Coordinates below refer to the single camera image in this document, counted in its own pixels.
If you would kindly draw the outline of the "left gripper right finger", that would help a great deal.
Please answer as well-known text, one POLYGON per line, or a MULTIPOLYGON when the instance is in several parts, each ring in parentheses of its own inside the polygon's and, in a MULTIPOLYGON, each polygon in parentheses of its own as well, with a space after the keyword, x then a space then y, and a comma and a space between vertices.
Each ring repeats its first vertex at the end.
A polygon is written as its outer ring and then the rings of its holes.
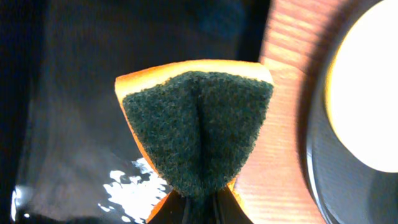
POLYGON ((252 224, 228 187, 214 194, 214 214, 218 224, 252 224))

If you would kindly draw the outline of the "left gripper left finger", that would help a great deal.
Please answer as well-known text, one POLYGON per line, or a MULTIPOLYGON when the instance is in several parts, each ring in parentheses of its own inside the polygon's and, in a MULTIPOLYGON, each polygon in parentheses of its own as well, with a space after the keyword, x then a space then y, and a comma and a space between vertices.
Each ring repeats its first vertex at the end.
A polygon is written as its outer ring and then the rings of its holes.
POLYGON ((175 190, 164 197, 151 211, 147 224, 184 224, 188 222, 190 201, 175 190))

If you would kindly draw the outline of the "yellow green scrub sponge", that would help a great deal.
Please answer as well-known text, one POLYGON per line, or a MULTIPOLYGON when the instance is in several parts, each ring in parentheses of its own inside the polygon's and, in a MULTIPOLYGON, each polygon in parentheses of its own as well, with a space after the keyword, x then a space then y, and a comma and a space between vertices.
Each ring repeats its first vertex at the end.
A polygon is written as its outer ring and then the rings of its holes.
POLYGON ((264 65, 169 63, 117 77, 114 90, 144 159, 190 201, 187 223, 216 223, 214 194, 225 187, 245 213, 233 187, 272 98, 274 83, 264 65))

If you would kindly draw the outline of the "yellow plate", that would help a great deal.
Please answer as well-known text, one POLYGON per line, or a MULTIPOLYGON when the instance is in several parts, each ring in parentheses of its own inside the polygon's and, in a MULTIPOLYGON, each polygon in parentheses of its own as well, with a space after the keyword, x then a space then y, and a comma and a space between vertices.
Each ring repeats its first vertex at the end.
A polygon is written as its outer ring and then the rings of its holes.
POLYGON ((350 27, 326 75, 325 106, 354 157, 397 172, 397 0, 379 1, 350 27))

